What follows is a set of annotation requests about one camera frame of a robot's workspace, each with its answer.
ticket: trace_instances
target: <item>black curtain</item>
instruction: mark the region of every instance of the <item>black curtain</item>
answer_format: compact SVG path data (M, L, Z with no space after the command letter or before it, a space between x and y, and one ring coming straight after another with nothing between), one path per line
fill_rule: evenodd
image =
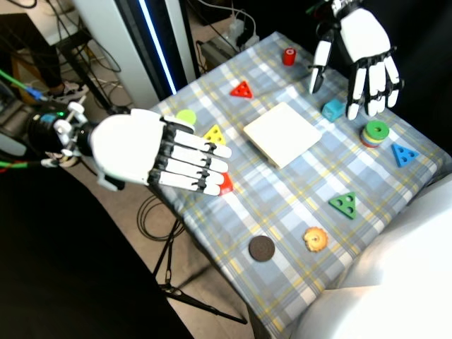
M10 169L0 173L0 338L192 337L89 190L62 169Z
M315 1L239 0L256 20L258 35L264 38L281 32L314 53L318 21L305 13ZM451 0L364 0L385 27L405 89L392 109L416 129L452 154L452 1ZM330 65L349 76L337 48Z

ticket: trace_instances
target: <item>led light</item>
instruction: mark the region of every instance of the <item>led light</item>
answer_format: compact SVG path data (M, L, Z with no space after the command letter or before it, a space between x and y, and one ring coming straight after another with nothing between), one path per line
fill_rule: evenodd
M165 60L165 56L163 55L162 47L160 46L160 43L158 41L158 37L157 37L157 33L154 28L154 24L153 24L152 20L150 19L150 14L149 14L148 7L146 6L146 2L145 2L145 0L138 0L138 2L140 3L140 7L141 7L141 10L143 11L144 18L146 20L146 23L148 24L150 36L153 39L155 49L157 50L157 54L160 58L160 62L162 63L163 71L165 71L165 75L167 77L169 86L171 87L172 94L176 94L176 88L174 86L174 83L172 82L171 73L170 73L170 70L168 69L168 65Z

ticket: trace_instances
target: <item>yellow triangle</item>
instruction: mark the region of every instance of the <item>yellow triangle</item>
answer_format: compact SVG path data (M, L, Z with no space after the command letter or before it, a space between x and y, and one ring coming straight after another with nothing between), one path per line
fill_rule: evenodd
M221 134L220 127L218 125L213 125L209 132L204 134L205 139L209 140L211 143L219 143L220 145L226 145L225 137Z

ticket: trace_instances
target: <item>green triangle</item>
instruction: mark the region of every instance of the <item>green triangle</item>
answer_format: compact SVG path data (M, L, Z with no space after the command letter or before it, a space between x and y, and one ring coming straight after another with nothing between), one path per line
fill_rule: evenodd
M350 192L343 196L337 196L329 201L330 205L344 213L350 219L356 217L355 193Z

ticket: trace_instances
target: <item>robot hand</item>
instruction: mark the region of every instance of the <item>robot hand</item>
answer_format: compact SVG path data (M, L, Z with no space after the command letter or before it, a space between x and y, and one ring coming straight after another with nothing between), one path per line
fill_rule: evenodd
M162 184L217 196L230 148L193 135L184 121L145 110L113 115L91 132L97 168L124 182Z
M345 57L349 57L353 63L347 117L353 120L363 103L367 114L373 117L377 112L382 112L386 105L392 107L396 104L398 92L403 86L391 56L393 50L388 35L372 13L359 7L358 1L333 0L331 6L333 15L340 21L340 27L330 29L321 37L314 55L309 92L319 90L331 45L339 32L345 47Z

